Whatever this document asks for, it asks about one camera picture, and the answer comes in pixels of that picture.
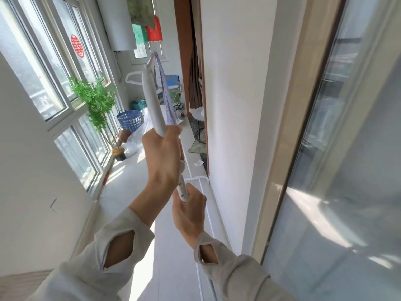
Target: baseboard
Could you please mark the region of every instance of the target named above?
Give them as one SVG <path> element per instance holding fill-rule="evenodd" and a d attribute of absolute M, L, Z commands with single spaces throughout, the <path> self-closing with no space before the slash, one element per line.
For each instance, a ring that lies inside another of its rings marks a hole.
<path fill-rule="evenodd" d="M 91 211 L 89 212 L 89 215 L 85 221 L 85 225 L 83 226 L 81 235 L 79 236 L 78 242 L 75 245 L 75 249 L 71 258 L 80 254 L 87 246 L 89 239 L 91 238 L 95 222 L 98 219 L 99 212 L 100 205 L 98 204 L 98 201 L 93 201 Z"/>

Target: gray sleeve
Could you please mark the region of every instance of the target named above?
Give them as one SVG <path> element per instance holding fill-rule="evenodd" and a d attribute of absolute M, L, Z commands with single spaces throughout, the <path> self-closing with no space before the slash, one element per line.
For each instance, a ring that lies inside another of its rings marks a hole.
<path fill-rule="evenodd" d="M 218 264 L 204 263 L 199 247 L 212 245 Z M 230 301 L 295 300 L 281 289 L 250 256 L 236 256 L 222 242 L 203 232 L 194 249 L 195 261 L 202 265 L 208 277 L 217 283 L 223 297 Z"/>
<path fill-rule="evenodd" d="M 135 232 L 131 255 L 105 268 L 110 242 L 131 230 Z M 150 228 L 125 208 L 95 234 L 95 240 L 81 254 L 55 268 L 28 300 L 116 300 L 118 291 L 131 278 L 135 264 L 143 259 L 153 238 Z"/>

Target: red double happiness sticker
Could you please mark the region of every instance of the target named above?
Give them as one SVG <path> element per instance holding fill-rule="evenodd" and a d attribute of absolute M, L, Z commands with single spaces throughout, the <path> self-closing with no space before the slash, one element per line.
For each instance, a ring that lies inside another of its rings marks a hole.
<path fill-rule="evenodd" d="M 71 43 L 72 43 L 74 51 L 77 53 L 77 55 L 79 57 L 83 58 L 85 55 L 83 52 L 83 47 L 82 47 L 81 41 L 79 41 L 79 39 L 76 35 L 71 35 Z"/>

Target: teal basket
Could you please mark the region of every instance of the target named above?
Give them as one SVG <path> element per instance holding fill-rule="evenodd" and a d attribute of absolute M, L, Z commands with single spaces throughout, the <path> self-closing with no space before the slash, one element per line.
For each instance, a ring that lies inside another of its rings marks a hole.
<path fill-rule="evenodd" d="M 129 130 L 132 133 L 142 124 L 141 111 L 138 110 L 121 110 L 117 115 L 117 119 L 124 130 Z"/>

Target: white mop handle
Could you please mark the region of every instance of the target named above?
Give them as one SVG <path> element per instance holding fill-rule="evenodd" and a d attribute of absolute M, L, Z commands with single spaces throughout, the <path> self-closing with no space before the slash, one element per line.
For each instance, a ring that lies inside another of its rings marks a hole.
<path fill-rule="evenodd" d="M 157 98 L 156 87 L 153 81 L 153 68 L 155 56 L 152 56 L 148 64 L 145 65 L 145 69 L 142 73 L 142 85 L 143 85 L 143 93 L 145 94 L 146 104 L 148 105 L 148 110 L 150 114 L 150 118 L 152 119 L 153 127 L 158 135 L 164 137 L 166 135 L 166 123 L 164 122 L 162 109 L 160 107 L 160 102 Z M 185 186 L 183 171 L 185 169 L 185 162 L 181 161 L 181 175 L 180 180 L 178 182 L 177 191 L 180 196 L 181 201 L 188 201 L 188 191 Z"/>

